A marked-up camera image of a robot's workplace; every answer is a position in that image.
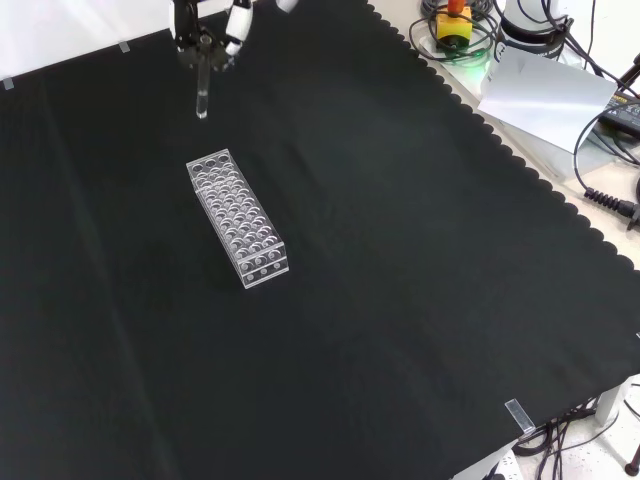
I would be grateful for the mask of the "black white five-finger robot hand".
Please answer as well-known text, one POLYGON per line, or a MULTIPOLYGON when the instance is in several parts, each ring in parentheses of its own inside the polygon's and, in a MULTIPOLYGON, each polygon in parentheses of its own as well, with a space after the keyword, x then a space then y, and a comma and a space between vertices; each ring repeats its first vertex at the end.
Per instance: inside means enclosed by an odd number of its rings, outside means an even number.
POLYGON ((169 27, 179 56, 188 65, 204 62, 215 72, 225 71, 238 56, 253 23, 254 1, 231 3, 226 27, 220 34, 207 29, 199 17, 200 1, 172 1, 169 27))

